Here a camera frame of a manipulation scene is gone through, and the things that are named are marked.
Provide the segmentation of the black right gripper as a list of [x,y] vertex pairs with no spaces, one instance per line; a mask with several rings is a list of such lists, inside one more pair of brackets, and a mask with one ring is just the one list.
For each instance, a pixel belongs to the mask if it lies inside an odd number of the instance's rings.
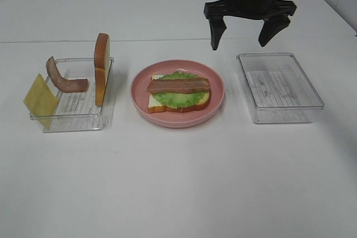
[[211,48],[216,51],[223,33],[226,30],[224,16],[265,20],[259,34],[258,42],[264,47],[280,31],[290,25],[287,16],[295,13],[296,5],[284,0],[219,0],[207,2],[204,15],[209,19]]

